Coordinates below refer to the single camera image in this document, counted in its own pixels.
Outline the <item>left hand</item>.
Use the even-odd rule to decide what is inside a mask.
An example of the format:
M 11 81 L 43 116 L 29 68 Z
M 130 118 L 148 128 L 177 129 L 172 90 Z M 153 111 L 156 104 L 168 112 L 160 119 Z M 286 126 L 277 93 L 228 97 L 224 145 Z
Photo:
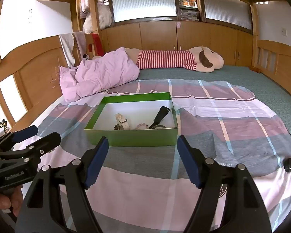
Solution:
M 18 217 L 23 203 L 22 187 L 22 185 L 15 187 L 10 196 L 0 194 L 0 209 L 10 209 L 12 207 L 13 214 Z

